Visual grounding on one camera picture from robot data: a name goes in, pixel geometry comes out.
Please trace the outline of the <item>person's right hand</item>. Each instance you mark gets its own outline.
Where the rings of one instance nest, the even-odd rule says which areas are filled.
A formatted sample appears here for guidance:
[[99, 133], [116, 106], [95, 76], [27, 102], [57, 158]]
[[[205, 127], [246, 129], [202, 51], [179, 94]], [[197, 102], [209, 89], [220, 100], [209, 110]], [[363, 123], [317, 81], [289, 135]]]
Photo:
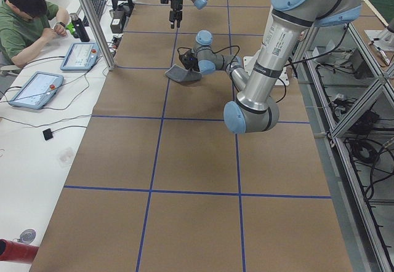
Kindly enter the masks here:
[[55, 39], [57, 36], [58, 36], [58, 34], [56, 33], [55, 30], [53, 30], [52, 28], [45, 28], [45, 29], [43, 29], [41, 38], [44, 41], [48, 42], [48, 41]]

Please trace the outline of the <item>person's left hand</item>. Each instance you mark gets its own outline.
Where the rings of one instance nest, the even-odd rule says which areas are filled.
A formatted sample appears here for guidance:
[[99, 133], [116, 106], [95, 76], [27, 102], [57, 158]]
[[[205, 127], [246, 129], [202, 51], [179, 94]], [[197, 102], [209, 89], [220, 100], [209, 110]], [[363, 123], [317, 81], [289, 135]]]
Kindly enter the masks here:
[[58, 34], [59, 36], [66, 36], [67, 32], [66, 32], [66, 28], [63, 24], [61, 23], [56, 23], [54, 26], [54, 31], [56, 34]]

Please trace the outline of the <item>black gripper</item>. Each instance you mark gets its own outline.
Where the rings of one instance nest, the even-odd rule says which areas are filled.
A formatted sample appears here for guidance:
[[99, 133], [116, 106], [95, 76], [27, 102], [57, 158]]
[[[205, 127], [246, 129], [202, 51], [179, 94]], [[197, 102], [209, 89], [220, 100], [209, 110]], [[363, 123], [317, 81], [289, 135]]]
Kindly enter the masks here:
[[182, 9], [183, 0], [171, 0], [171, 10], [169, 14], [171, 28], [174, 28], [174, 22], [176, 22], [176, 27], [180, 28], [183, 14]]
[[198, 61], [197, 60], [189, 60], [187, 69], [193, 70], [195, 72], [200, 72]]

